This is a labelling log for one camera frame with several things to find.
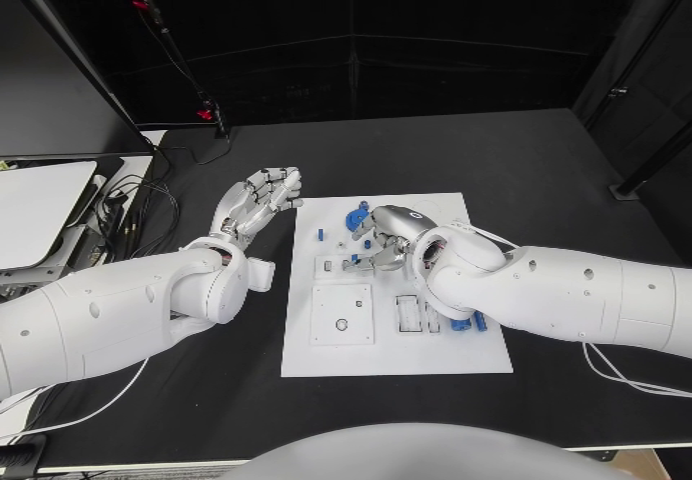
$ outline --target white cable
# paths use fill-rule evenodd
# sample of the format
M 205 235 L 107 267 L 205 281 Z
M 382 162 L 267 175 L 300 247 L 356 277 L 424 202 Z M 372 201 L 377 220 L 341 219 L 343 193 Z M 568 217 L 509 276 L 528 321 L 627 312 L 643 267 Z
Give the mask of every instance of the white cable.
M 16 433 L 10 433 L 9 435 L 3 435 L 0 437 L 0 440 L 3 440 L 5 438 L 9 438 L 9 437 L 15 437 L 16 435 L 33 435 L 36 433 L 49 432 L 51 430 L 58 430 L 59 428 L 71 427 L 72 425 L 77 425 L 78 423 L 85 422 L 90 418 L 94 418 L 116 403 L 119 398 L 126 394 L 127 390 L 133 386 L 134 381 L 140 377 L 142 371 L 144 370 L 144 367 L 147 366 L 147 362 L 149 362 L 149 358 L 142 363 L 142 367 L 137 370 L 137 373 L 134 374 L 134 377 L 130 380 L 130 383 L 126 385 L 126 388 L 120 391 L 120 393 L 116 395 L 113 400 L 94 413 L 91 413 L 90 415 L 82 417 L 80 420 L 74 420 L 72 422 L 68 422 L 68 423 L 61 423 L 59 425 L 54 425 L 52 427 L 36 428 L 35 430 L 26 430 L 25 432 L 16 432 Z
M 42 387 L 42 388 L 38 388 L 33 392 L 31 392 L 28 395 L 25 395 L 12 405 L 9 405 L 8 407 L 5 407 L 2 410 L 0 410 L 0 415 L 8 412 L 9 410 L 12 410 L 20 403 L 25 403 L 28 400 L 31 400 L 33 397 L 36 397 L 38 395 L 41 395 L 46 390 L 49 390 L 51 388 L 54 388 L 54 386 L 51 385 L 49 387 Z
M 519 245 L 516 245 L 516 243 L 512 243 L 511 241 L 505 240 L 495 233 L 486 232 L 486 230 L 483 230 L 479 227 L 475 227 L 470 223 L 462 222 L 462 224 L 465 225 L 465 227 L 469 227 L 476 233 L 479 233 L 480 235 L 488 237 L 490 240 L 495 240 L 496 242 L 501 242 L 501 243 L 503 243 L 505 245 L 509 245 L 514 248 L 519 248 Z
M 596 353 L 599 353 L 603 361 L 609 365 L 609 367 L 613 369 L 613 372 L 616 372 L 617 377 L 613 377 L 603 373 L 594 366 L 591 362 L 591 357 L 589 355 L 589 348 L 587 345 L 594 349 Z M 606 355 L 603 354 L 601 350 L 597 348 L 597 346 L 593 343 L 583 343 L 581 344 L 583 349 L 584 349 L 584 358 L 587 359 L 589 366 L 591 367 L 591 370 L 603 377 L 607 378 L 609 380 L 613 380 L 614 382 L 620 382 L 627 384 L 632 388 L 636 390 L 651 393 L 653 395 L 663 395 L 669 397 L 681 397 L 681 398 L 692 398 L 692 393 L 687 392 L 684 390 L 678 390 L 675 388 L 663 387 L 661 385 L 653 385 L 651 383 L 645 382 L 638 382 L 635 380 L 630 380 L 622 373 L 620 370 L 616 368 L 610 360 L 607 359 Z

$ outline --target robotic hand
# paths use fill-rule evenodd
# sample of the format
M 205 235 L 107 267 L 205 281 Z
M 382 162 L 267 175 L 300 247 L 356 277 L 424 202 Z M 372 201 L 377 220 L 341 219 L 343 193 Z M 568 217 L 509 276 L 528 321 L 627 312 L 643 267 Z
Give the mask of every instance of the robotic hand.
M 456 221 L 436 223 L 384 206 L 354 238 L 375 229 L 384 246 L 351 268 L 407 267 L 433 308 L 466 320 L 482 311 L 502 325 L 547 337 L 651 348 L 692 358 L 692 271 L 584 252 L 516 247 Z
M 209 236 L 179 252 L 82 270 L 0 305 L 0 398 L 114 372 L 228 323 L 274 275 L 244 250 L 299 195 L 296 168 L 261 170 L 224 196 Z

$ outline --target monitor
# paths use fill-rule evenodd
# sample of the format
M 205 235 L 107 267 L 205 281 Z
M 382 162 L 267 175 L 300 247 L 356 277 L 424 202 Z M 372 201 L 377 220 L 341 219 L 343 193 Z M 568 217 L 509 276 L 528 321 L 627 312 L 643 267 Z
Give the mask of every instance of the monitor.
M 152 155 L 68 32 L 41 5 L 0 1 L 0 160 Z

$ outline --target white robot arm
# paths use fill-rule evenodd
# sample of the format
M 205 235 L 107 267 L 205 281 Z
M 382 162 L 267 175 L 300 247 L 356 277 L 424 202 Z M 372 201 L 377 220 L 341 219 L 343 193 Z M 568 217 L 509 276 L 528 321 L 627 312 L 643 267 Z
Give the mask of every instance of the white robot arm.
M 378 207 L 355 239 L 371 228 L 385 249 L 352 268 L 405 264 L 449 318 L 465 320 L 479 310 L 502 325 L 560 340 L 692 357 L 691 270 L 544 247 L 503 253 L 475 227 L 439 227 L 404 207 Z
M 244 250 L 276 213 L 299 207 L 300 172 L 234 185 L 208 237 L 179 252 L 82 270 L 0 305 L 0 398 L 114 372 L 228 323 L 274 264 Z

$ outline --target black table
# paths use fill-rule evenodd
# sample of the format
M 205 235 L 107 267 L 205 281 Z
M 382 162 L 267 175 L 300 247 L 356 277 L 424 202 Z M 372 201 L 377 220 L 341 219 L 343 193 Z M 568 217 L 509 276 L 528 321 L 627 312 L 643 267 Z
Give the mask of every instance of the black table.
M 212 129 L 169 132 L 163 146 L 225 149 Z M 462 192 L 473 223 L 524 245 L 681 265 L 639 202 L 613 200 L 622 179 L 568 110 L 243 127 L 206 166 L 170 152 L 182 221 L 170 247 L 205 235 L 217 203 L 261 167 L 297 166 L 306 197 Z M 170 206 L 152 211 L 149 235 Z M 514 374 L 281 378 L 294 215 L 276 217 L 248 255 L 277 263 L 230 325 L 152 358 L 127 395 L 93 420 L 51 433 L 42 466 L 250 459 L 322 432 L 441 422 L 561 447 L 692 441 L 689 400 L 600 378 L 581 345 L 505 329 Z M 692 389 L 691 360 L 627 347 L 606 353 L 636 379 Z M 120 391 L 126 369 L 71 384 L 41 425 L 80 418 Z

